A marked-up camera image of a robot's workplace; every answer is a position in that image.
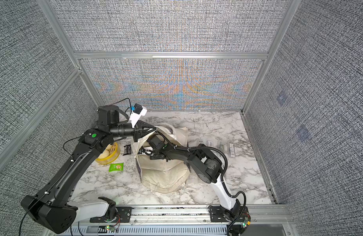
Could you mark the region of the yellow tape roll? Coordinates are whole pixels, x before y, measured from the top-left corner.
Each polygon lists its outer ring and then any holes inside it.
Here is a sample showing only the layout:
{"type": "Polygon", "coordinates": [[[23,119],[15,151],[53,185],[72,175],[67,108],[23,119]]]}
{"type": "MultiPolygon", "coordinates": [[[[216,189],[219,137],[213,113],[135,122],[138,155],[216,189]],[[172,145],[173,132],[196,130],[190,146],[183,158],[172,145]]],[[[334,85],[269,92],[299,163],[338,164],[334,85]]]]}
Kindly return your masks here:
{"type": "Polygon", "coordinates": [[[106,149],[96,158],[95,162],[107,165],[114,162],[120,155],[120,147],[117,143],[108,145],[106,149]]]}

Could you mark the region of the small black packet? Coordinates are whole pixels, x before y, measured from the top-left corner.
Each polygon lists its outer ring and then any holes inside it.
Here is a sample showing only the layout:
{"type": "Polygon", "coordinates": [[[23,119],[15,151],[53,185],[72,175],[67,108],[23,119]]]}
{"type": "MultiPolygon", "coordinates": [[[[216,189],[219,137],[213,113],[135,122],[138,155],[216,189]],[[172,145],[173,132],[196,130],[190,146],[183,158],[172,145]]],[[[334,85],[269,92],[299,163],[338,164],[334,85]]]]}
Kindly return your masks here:
{"type": "Polygon", "coordinates": [[[123,156],[131,155],[132,154],[132,147],[131,145],[125,145],[123,149],[123,156]]]}

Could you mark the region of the clear compass case green insert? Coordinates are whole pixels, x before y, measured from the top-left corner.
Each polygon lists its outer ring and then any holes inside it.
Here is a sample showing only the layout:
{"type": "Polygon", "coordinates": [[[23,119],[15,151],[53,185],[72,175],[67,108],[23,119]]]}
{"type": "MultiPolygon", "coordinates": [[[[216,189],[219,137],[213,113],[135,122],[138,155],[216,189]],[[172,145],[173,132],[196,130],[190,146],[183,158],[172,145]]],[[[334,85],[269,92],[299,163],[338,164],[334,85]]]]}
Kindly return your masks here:
{"type": "Polygon", "coordinates": [[[225,146],[223,145],[223,144],[219,144],[218,146],[217,146],[217,148],[220,150],[220,151],[222,151],[222,152],[224,152],[225,151],[225,146]]]}

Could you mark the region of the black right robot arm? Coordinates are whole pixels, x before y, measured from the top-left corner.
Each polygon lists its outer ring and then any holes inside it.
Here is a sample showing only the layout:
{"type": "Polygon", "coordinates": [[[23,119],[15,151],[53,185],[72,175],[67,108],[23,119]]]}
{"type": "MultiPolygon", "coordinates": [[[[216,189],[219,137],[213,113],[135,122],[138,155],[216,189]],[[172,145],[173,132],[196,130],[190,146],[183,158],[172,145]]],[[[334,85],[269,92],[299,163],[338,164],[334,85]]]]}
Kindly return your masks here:
{"type": "Polygon", "coordinates": [[[229,221],[240,215],[240,201],[225,183],[228,158],[221,150],[204,144],[196,147],[177,146],[166,137],[160,139],[157,135],[152,135],[147,142],[152,148],[150,155],[152,160],[180,160],[192,167],[200,180],[211,185],[218,196],[223,215],[229,221]]]}

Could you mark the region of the beige canvas tote bag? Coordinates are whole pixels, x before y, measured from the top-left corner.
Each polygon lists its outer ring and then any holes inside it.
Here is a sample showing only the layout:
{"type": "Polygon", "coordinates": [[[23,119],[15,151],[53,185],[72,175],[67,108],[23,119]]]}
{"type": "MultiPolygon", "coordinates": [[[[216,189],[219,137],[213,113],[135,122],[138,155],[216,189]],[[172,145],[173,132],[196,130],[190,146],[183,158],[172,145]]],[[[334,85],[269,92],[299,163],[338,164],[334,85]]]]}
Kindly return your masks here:
{"type": "MultiPolygon", "coordinates": [[[[173,144],[187,146],[188,128],[175,128],[171,124],[161,123],[157,130],[164,134],[173,144]]],[[[131,144],[135,154],[137,170],[141,178],[141,184],[153,192],[171,193],[178,190],[190,175],[189,167],[181,160],[151,160],[150,156],[140,153],[140,148],[151,150],[147,140],[150,135],[140,138],[131,144]]]]}

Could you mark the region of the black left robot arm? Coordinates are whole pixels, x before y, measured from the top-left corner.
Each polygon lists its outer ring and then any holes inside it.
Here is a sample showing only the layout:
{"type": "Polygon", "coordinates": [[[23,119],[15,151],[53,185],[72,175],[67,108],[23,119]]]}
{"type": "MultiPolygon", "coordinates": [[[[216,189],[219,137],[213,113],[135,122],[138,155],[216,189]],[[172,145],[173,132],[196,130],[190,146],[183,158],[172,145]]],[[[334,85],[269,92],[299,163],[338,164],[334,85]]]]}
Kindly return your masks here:
{"type": "Polygon", "coordinates": [[[137,141],[156,130],[156,127],[140,121],[140,117],[147,113],[144,106],[135,104],[130,110],[128,115],[114,105],[99,107],[98,120],[79,137],[67,162],[36,195],[27,195],[22,200],[21,206],[33,221],[61,234],[73,223],[84,219],[117,219],[115,202],[111,199],[100,197],[88,204],[73,205],[69,198],[87,168],[108,145],[114,143],[115,138],[132,137],[137,141]]]}

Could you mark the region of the aluminium front rail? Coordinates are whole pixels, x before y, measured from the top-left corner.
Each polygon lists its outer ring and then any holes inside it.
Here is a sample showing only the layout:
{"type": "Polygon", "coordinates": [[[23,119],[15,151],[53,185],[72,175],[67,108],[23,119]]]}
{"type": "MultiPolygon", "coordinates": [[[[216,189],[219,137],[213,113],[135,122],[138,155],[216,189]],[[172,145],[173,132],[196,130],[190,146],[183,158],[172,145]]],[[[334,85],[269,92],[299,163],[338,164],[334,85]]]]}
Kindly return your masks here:
{"type": "Polygon", "coordinates": [[[248,205],[232,225],[218,217],[216,205],[120,206],[120,223],[84,220],[74,223],[64,236],[297,236],[299,233],[285,205],[248,205]]]}

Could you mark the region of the green snack packet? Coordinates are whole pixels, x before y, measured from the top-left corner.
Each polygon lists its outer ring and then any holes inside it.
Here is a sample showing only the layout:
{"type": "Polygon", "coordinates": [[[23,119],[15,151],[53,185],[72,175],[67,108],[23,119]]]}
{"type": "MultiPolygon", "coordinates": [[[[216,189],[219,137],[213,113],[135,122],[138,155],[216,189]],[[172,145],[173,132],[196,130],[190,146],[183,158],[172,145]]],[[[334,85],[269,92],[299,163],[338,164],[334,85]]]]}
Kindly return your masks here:
{"type": "Polygon", "coordinates": [[[123,171],[124,163],[114,163],[110,164],[109,172],[123,171]]]}

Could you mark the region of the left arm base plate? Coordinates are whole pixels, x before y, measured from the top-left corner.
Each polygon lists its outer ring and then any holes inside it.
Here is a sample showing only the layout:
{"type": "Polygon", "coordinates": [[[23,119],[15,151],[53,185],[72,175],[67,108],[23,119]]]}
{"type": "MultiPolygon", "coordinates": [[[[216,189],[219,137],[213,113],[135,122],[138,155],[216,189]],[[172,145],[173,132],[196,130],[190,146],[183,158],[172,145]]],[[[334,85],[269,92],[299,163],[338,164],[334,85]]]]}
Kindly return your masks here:
{"type": "Polygon", "coordinates": [[[130,206],[118,206],[116,210],[109,208],[104,216],[91,218],[90,223],[129,223],[132,209],[130,206]]]}

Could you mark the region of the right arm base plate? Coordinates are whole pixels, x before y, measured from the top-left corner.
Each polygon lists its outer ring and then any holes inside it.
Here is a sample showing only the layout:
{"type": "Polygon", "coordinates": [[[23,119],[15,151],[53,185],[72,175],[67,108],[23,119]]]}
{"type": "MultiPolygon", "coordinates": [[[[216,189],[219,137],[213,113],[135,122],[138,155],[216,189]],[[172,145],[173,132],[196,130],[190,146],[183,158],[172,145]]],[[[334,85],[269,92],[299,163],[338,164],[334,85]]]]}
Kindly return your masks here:
{"type": "Polygon", "coordinates": [[[210,220],[213,223],[229,223],[237,219],[237,222],[251,221],[248,208],[245,206],[234,207],[234,210],[227,210],[222,206],[208,206],[210,220]]]}

